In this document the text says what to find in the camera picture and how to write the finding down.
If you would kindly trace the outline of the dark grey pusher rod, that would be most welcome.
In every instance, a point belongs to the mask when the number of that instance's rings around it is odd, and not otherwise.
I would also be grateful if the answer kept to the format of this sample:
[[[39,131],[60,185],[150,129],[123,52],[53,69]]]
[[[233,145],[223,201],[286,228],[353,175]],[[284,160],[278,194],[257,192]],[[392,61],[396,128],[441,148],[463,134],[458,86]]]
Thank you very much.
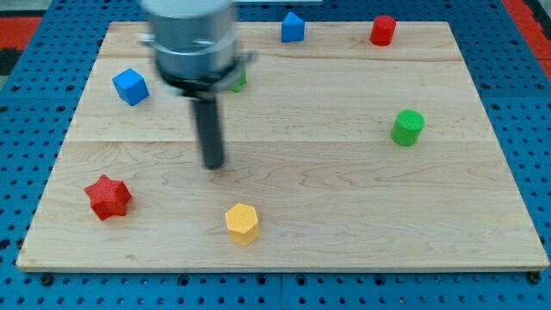
[[[203,164],[211,171],[218,170],[225,161],[218,102],[196,98],[193,110]]]

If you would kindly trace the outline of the green block behind arm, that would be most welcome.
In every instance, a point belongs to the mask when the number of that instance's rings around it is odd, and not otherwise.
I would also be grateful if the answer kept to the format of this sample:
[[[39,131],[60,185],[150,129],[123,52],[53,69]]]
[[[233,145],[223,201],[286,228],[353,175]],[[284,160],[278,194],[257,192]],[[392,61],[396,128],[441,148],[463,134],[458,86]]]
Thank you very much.
[[[234,82],[234,84],[229,88],[230,91],[234,93],[239,93],[244,85],[247,83],[247,74],[246,69],[241,71],[239,78]]]

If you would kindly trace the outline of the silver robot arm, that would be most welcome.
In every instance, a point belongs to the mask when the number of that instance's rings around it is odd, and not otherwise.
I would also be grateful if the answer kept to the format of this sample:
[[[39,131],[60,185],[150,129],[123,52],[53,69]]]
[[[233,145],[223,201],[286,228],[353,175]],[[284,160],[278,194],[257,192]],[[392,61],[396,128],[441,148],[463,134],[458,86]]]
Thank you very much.
[[[153,50],[159,76],[193,103],[203,165],[225,163],[219,96],[241,81],[257,57],[246,52],[234,27],[231,0],[141,0],[150,32],[141,40]]]

